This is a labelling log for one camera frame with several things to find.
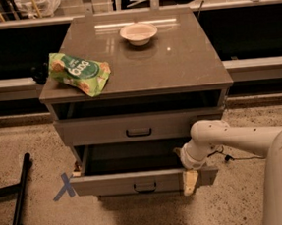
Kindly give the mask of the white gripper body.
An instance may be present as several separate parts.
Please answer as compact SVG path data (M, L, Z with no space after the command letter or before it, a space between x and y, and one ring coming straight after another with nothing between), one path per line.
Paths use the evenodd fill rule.
M207 150L204 146L188 142L180 150L180 156L183 166L188 170L199 170L206 161Z

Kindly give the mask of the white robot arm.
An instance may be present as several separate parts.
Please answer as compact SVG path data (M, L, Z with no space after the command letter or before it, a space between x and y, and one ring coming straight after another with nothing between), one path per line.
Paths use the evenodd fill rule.
M176 151L186 168L184 194L194 192L197 172L217 146L234 147L265 159L262 225L282 225L282 127L241 128L222 120L200 120L190 133L191 139Z

